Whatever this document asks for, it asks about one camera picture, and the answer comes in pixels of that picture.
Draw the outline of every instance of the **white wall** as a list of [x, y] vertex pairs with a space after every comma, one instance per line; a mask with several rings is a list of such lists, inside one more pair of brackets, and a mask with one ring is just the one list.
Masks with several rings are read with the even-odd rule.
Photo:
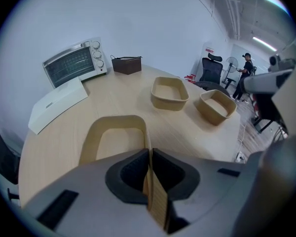
[[204, 42], [221, 53], [228, 42], [219, 17], [200, 0], [22, 0], [0, 32], [5, 140], [22, 147], [34, 103], [52, 89], [41, 63], [96, 36], [107, 62], [111, 54], [141, 55], [144, 64], [180, 77], [198, 63]]

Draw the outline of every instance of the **white cable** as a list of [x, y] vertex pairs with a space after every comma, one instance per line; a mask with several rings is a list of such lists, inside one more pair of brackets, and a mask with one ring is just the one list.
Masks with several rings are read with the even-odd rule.
[[238, 148], [238, 150], [237, 150], [237, 153], [239, 152], [239, 149], [241, 148], [241, 145], [242, 145], [242, 141], [243, 141], [243, 139], [244, 139], [244, 137], [245, 137], [245, 132], [246, 132], [246, 127], [247, 127], [247, 121], [246, 121], [246, 124], [245, 124], [245, 126], [244, 126], [244, 130], [243, 130], [243, 135], [242, 135], [242, 139], [241, 140], [239, 140], [240, 141], [240, 146], [239, 146], [239, 148]]

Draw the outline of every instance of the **black chair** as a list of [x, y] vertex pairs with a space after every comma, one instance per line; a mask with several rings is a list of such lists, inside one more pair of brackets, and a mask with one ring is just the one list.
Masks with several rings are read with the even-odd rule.
[[224, 87], [220, 86], [217, 83], [210, 82], [210, 81], [197, 81], [194, 84], [196, 86], [203, 88], [206, 91], [212, 90], [212, 89], [217, 89], [217, 90], [221, 91], [223, 94], [225, 94], [226, 96], [230, 97], [228, 91], [226, 89], [224, 89]]
[[[0, 174], [12, 184], [18, 184], [20, 157], [16, 156], [0, 135]], [[18, 195], [11, 194], [7, 189], [9, 199], [18, 199]]]
[[221, 82], [222, 61], [220, 56], [214, 56], [208, 53], [208, 58], [203, 58], [203, 75], [200, 81], [211, 81], [217, 84]]

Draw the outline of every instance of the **floor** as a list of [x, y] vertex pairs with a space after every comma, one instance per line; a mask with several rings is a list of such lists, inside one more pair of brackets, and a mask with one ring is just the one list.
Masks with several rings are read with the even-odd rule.
[[[230, 95], [232, 95], [236, 90], [234, 85], [230, 85], [227, 89]], [[248, 99], [248, 95], [243, 95], [242, 99]], [[241, 116], [240, 122], [240, 130], [238, 134], [238, 141], [236, 146], [236, 152], [242, 152], [246, 158], [250, 156], [250, 154], [257, 151], [264, 151], [271, 144], [273, 137], [279, 127], [276, 122], [273, 122], [269, 127], [267, 127], [261, 134], [254, 128], [251, 123], [251, 118], [255, 116], [253, 107], [251, 105], [251, 101], [239, 102], [237, 103], [237, 112]], [[259, 124], [261, 127], [265, 126], [268, 123], [268, 120], [262, 120]]]

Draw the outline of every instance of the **round table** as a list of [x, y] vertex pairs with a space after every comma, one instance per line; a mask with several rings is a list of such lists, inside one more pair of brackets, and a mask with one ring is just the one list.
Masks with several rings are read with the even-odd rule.
[[83, 83], [88, 97], [55, 118], [38, 135], [29, 130], [19, 168], [19, 195], [24, 206], [38, 191], [78, 166], [83, 141], [100, 117], [138, 115], [148, 127], [151, 146], [201, 158], [232, 161], [240, 127], [234, 113], [219, 126], [208, 123], [195, 107], [202, 88], [183, 80], [189, 100], [181, 111], [156, 109], [150, 100], [156, 77], [175, 77], [142, 66], [131, 75], [115, 73]]

